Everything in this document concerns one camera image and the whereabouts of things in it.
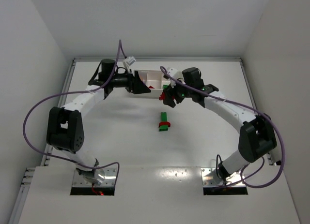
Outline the red rounded lego brick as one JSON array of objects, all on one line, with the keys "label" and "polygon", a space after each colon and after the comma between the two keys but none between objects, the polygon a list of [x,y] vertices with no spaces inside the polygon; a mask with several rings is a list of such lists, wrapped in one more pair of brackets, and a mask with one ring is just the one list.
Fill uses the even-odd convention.
[{"label": "red rounded lego brick", "polygon": [[160,94],[160,96],[159,96],[159,100],[160,101],[164,101],[165,99],[166,99],[166,94],[165,94],[165,92],[162,92],[161,94]]}]

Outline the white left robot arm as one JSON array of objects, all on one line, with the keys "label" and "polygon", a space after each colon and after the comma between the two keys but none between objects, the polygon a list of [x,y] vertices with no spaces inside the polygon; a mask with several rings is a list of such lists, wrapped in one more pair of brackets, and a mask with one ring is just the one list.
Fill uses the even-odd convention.
[{"label": "white left robot arm", "polygon": [[131,71],[130,66],[135,61],[134,57],[124,59],[124,73],[121,74],[116,61],[101,60],[85,91],[73,101],[62,107],[54,107],[49,112],[47,143],[75,161],[78,173],[92,183],[98,183],[102,176],[97,168],[98,160],[89,155],[83,146],[82,119],[96,104],[106,99],[114,88],[125,88],[132,94],[151,91],[141,80],[139,73]]}]

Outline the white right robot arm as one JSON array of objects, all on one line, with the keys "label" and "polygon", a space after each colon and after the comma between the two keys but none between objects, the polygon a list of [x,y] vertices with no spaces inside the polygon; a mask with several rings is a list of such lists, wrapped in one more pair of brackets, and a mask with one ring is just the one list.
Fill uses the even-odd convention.
[{"label": "white right robot arm", "polygon": [[277,145],[274,129],[266,115],[246,110],[242,105],[229,102],[213,84],[205,84],[198,68],[178,71],[174,68],[160,70],[170,84],[163,89],[160,100],[174,108],[185,98],[192,99],[227,121],[238,133],[238,149],[216,168],[217,178],[225,181],[231,174],[263,157]]}]

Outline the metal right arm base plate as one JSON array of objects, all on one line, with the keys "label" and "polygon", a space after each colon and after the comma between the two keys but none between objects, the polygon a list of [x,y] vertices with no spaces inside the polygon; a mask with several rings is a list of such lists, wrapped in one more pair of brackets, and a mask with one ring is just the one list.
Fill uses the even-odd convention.
[{"label": "metal right arm base plate", "polygon": [[225,181],[220,179],[216,174],[214,167],[201,168],[201,178],[203,188],[216,188],[216,187],[245,187],[241,181],[240,172],[234,172]]}]

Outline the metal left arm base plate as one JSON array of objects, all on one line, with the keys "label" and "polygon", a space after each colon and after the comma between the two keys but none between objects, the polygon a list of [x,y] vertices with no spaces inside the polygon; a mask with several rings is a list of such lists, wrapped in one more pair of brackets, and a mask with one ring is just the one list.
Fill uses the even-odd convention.
[{"label": "metal left arm base plate", "polygon": [[73,175],[74,188],[112,188],[116,182],[116,168],[103,168],[93,171],[76,169]]}]

